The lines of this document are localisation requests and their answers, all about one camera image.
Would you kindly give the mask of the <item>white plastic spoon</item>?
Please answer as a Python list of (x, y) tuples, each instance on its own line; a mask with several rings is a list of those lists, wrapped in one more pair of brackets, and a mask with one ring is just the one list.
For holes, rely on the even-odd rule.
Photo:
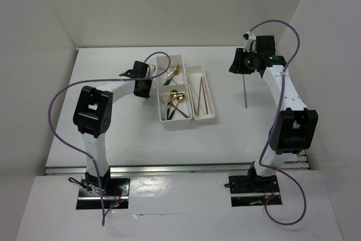
[(170, 96), (169, 96), (169, 94), (163, 94), (162, 96), (161, 96), (161, 101), (162, 101), (162, 103), (163, 103), (163, 105), (164, 105), (164, 114), (163, 114), (163, 118), (162, 118), (162, 120), (163, 121), (165, 121), (166, 119), (167, 119), (167, 116), (168, 116), (168, 113), (167, 113), (167, 111), (168, 111), (168, 104), (169, 104), (169, 101), (170, 101)]

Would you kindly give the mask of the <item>gold spoon green handle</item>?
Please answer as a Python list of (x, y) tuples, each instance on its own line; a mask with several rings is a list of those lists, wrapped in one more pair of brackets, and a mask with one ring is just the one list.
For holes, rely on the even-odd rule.
[(177, 90), (172, 90), (170, 92), (169, 96), (170, 96), (170, 101), (169, 101), (169, 104), (168, 104), (168, 111), (167, 111), (168, 116), (169, 116), (169, 112), (170, 112), (170, 108), (171, 108), (173, 100), (177, 99), (178, 91)]
[[(185, 100), (185, 94), (184, 93), (178, 93), (177, 99), (175, 99), (177, 101), (176, 109), (178, 108), (179, 104), (182, 103)], [(173, 109), (173, 111), (171, 113), (169, 113), (168, 119), (167, 120), (171, 120), (175, 114), (176, 110)]]

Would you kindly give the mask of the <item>dark wooden spoon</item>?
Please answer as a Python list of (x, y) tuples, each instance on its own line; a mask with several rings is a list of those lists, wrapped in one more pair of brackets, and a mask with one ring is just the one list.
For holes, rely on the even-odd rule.
[(186, 118), (186, 119), (189, 118), (188, 115), (185, 114), (183, 111), (181, 111), (181, 110), (178, 109), (178, 108), (176, 109), (176, 106), (175, 106), (175, 105), (173, 105), (173, 108), (174, 108), (176, 111), (178, 111), (184, 118)]

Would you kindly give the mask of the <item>gold fork green handle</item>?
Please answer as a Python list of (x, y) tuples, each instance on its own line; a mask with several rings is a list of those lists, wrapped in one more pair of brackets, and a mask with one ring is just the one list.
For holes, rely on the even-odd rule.
[(164, 82), (164, 86), (167, 86), (171, 83), (171, 81), (173, 80), (174, 76), (176, 76), (179, 72), (180, 72), (181, 66), (177, 65), (174, 67), (174, 69), (171, 71), (171, 73), (169, 74), (167, 80)]

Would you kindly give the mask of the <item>small silver fork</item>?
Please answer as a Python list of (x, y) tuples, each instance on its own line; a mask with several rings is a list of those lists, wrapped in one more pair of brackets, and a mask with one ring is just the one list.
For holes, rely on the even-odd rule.
[(175, 71), (175, 66), (172, 66), (172, 67), (169, 68), (169, 70), (168, 70), (168, 78), (170, 78), (172, 76), (174, 71)]

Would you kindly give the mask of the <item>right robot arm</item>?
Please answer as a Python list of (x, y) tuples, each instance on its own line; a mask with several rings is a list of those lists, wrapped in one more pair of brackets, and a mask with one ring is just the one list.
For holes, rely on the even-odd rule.
[(276, 54), (274, 36), (246, 33), (244, 38), (246, 44), (236, 50), (229, 71), (242, 75), (258, 72), (277, 106), (266, 151), (252, 163), (243, 183), (250, 192), (260, 192), (275, 181), (276, 170), (291, 156), (310, 148), (318, 113), (308, 109), (298, 95), (284, 57)]

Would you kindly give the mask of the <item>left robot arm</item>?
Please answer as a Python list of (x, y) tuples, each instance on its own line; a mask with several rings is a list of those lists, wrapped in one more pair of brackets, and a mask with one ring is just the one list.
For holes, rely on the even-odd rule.
[(149, 98), (151, 77), (155, 71), (154, 65), (136, 61), (133, 68), (120, 74), (116, 81), (81, 89), (73, 123), (81, 133), (88, 154), (85, 180), (98, 195), (105, 195), (111, 190), (105, 133), (111, 125), (113, 103), (129, 94)]

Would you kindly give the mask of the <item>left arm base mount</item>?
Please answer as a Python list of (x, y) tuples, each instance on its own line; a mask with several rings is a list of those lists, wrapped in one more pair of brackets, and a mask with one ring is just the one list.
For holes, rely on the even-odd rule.
[[(79, 186), (76, 204), (77, 210), (93, 210), (102, 208), (100, 202), (100, 189), (97, 184), (88, 182), (86, 177), (81, 177), (80, 180), (69, 177), (68, 181)], [(112, 178), (109, 174), (105, 181), (106, 184), (102, 184), (102, 195), (105, 210), (128, 209), (130, 178)]]

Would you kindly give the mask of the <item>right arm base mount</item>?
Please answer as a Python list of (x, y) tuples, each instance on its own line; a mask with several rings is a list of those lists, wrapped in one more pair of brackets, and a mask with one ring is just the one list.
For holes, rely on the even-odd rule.
[(283, 204), (276, 175), (260, 177), (254, 169), (249, 169), (247, 175), (229, 176), (224, 187), (230, 191), (232, 207), (262, 206), (266, 202)]

